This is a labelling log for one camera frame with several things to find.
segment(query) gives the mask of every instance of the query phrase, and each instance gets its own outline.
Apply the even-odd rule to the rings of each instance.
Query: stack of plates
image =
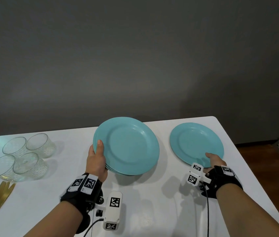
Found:
[[[223,159],[224,147],[220,138],[204,125],[183,123],[176,126],[170,134],[170,146],[173,152],[185,163],[194,162],[210,167],[205,153],[216,154]]]
[[[106,168],[120,175],[141,175],[149,171],[159,158],[156,136],[139,120],[116,117],[103,122],[93,136],[96,152],[97,141],[104,144]]]

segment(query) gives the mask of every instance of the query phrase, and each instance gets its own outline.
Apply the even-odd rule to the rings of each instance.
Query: person's left hand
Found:
[[[107,178],[107,169],[105,168],[105,157],[103,155],[104,145],[102,140],[98,140],[96,153],[93,150],[93,145],[89,148],[86,173],[95,175],[102,183]]]

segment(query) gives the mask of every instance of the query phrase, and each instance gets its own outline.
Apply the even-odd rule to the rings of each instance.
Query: drinking glass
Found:
[[[39,179],[45,175],[47,165],[36,153],[30,152],[15,161],[13,171],[19,175]]]
[[[20,181],[23,176],[13,172],[13,165],[16,158],[13,155],[4,155],[0,157],[0,179],[6,181]]]
[[[9,140],[2,148],[2,152],[5,155],[13,155],[15,158],[19,158],[27,152],[26,139],[20,136]]]
[[[27,141],[26,148],[38,154],[40,158],[48,158],[54,154],[56,145],[48,138],[48,135],[39,133]]]

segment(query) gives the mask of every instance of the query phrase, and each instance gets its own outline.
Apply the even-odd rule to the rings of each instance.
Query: hand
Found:
[[[212,153],[206,152],[205,156],[210,159],[211,167],[204,168],[203,169],[204,173],[208,173],[211,169],[214,168],[214,166],[221,166],[221,165],[225,166],[226,165],[226,162],[224,160],[222,160],[218,155],[214,155]]]
[[[93,145],[89,148],[86,173],[95,175],[102,183],[107,178],[107,169],[105,168],[105,157],[103,155],[104,145],[102,140],[98,140],[96,154],[93,150]]]

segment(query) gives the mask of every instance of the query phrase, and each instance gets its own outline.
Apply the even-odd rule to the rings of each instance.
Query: white table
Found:
[[[134,177],[109,171],[102,189],[105,197],[112,190],[123,193],[121,223],[114,232],[103,230],[102,222],[96,223],[88,236],[206,236],[206,198],[184,184],[184,174],[189,166],[173,154],[169,145],[171,130],[185,122],[205,125],[220,137],[224,145],[224,160],[237,173],[244,190],[279,222],[279,212],[218,120],[215,117],[200,117],[145,123],[159,142],[157,166],[142,176]],[[84,172],[96,128],[45,132],[57,145],[56,154],[46,159],[48,173],[41,180],[17,183],[0,209],[0,236],[7,236],[7,233],[9,236],[23,236],[57,205],[64,188]],[[16,136],[28,139],[34,134],[0,136],[0,157],[8,140]],[[209,199],[209,206],[210,236],[228,236],[217,201]]]

